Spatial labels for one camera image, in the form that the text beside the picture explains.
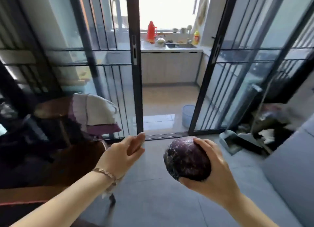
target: plastic trash bin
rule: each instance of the plastic trash bin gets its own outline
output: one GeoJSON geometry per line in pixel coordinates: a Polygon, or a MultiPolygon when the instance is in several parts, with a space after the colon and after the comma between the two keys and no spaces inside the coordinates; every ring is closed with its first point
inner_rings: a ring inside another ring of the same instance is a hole
{"type": "Polygon", "coordinates": [[[190,127],[195,105],[185,105],[182,108],[182,125],[187,129],[190,127]]]}

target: red thermos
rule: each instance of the red thermos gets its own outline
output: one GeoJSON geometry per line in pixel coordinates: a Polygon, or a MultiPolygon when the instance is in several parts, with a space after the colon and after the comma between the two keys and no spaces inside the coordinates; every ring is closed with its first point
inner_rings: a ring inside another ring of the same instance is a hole
{"type": "Polygon", "coordinates": [[[157,27],[154,26],[153,21],[150,21],[147,28],[147,41],[150,42],[151,44],[155,43],[156,37],[155,28],[157,33],[157,27]]]}

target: forearm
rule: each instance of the forearm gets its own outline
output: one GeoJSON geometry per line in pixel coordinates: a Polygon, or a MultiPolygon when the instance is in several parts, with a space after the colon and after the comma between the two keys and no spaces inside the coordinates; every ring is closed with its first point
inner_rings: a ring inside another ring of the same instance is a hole
{"type": "Polygon", "coordinates": [[[250,198],[243,194],[227,206],[226,210],[242,227],[278,227],[250,198]]]}
{"type": "Polygon", "coordinates": [[[104,174],[90,172],[12,226],[69,227],[111,183],[104,174]]]}

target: person's left hand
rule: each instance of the person's left hand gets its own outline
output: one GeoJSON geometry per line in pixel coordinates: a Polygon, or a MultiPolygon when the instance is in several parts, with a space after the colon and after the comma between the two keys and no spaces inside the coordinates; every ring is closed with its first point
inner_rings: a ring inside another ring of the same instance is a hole
{"type": "Polygon", "coordinates": [[[145,149],[141,146],[145,140],[145,134],[128,136],[119,143],[114,143],[100,157],[95,168],[104,169],[120,179],[128,169],[140,158],[145,149]]]}

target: gold bracelet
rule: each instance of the gold bracelet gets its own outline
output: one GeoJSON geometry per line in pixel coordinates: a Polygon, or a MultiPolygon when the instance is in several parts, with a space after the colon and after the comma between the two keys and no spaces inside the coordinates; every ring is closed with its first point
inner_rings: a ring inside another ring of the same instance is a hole
{"type": "Polygon", "coordinates": [[[113,184],[112,185],[116,185],[116,177],[112,174],[110,174],[109,172],[105,171],[104,169],[100,169],[100,168],[94,168],[92,171],[96,171],[96,172],[100,172],[103,173],[104,175],[110,177],[111,179],[113,179],[113,184]]]}

